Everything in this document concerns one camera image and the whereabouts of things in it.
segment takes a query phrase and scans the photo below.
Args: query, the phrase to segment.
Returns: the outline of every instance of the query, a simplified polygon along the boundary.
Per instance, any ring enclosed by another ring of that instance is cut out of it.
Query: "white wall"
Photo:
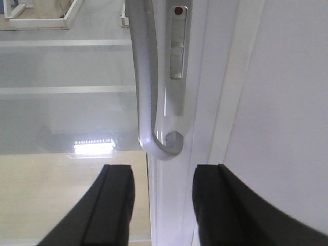
[[[263,198],[326,234],[327,23],[326,0],[266,1],[224,158]]]

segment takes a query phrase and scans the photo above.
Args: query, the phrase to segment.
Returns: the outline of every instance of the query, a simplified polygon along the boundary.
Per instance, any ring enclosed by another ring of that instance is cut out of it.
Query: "white frame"
[[[10,0],[4,0],[5,18],[9,19],[13,29],[69,29],[84,0],[74,0],[64,18],[58,19],[18,19],[26,9],[26,4],[19,4],[11,10]]]
[[[4,1],[5,19],[17,18],[26,9],[26,4],[19,4],[16,8],[11,10],[11,1],[10,0],[3,0],[3,1]]]
[[[164,47],[165,3],[153,2],[157,44]],[[185,143],[182,153],[172,160],[148,156],[152,246],[199,245],[191,201],[192,180],[197,164],[209,160],[237,6],[238,0],[193,1],[183,115],[164,117],[163,93],[158,95],[158,136],[177,130],[184,135]],[[158,49],[159,91],[165,83],[164,57],[165,50]]]

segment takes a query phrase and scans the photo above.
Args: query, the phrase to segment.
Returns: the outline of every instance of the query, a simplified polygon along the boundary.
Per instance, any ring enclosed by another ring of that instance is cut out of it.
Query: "white stripe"
[[[32,47],[85,47],[85,46],[131,46],[129,39],[99,39],[99,40],[22,40],[22,41],[0,41],[2,48],[32,48]]]
[[[0,96],[75,94],[75,93],[113,93],[113,92],[134,92],[134,91],[136,91],[135,86],[17,87],[17,88],[0,88]]]

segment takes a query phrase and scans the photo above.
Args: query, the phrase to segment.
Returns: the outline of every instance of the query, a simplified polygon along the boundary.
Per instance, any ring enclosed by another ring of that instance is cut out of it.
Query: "door handle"
[[[173,131],[163,145],[155,135],[158,98],[158,57],[155,19],[151,0],[126,0],[132,40],[137,87],[139,142],[158,159],[177,156],[183,148],[183,136]]]

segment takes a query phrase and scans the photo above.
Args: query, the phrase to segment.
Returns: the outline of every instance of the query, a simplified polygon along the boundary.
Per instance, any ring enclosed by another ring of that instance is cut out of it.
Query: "wooden floor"
[[[79,201],[104,164],[131,165],[136,199],[130,245],[150,244],[146,154],[72,159],[65,153],[0,156],[0,245],[35,245]]]

